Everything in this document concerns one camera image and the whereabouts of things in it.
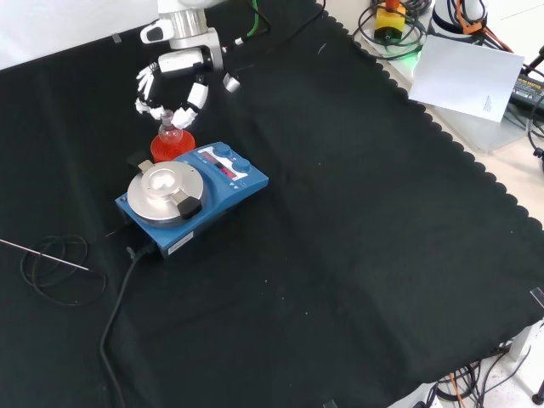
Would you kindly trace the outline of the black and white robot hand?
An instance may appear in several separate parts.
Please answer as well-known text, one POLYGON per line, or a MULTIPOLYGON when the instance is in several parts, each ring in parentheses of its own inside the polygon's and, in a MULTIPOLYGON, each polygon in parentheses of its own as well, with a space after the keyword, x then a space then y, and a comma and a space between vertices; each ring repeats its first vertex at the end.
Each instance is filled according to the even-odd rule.
POLYGON ((161 55, 156 62, 146 66, 136 76, 136 111, 139 114, 148 114, 155 120, 169 119, 170 124, 180 130, 190 127, 207 102, 209 86, 203 73, 212 63, 212 52, 206 54, 203 48, 188 48, 161 55), (185 105, 167 113, 163 105, 153 100, 154 90, 162 78, 186 77, 189 74, 195 74, 195 81, 185 105))

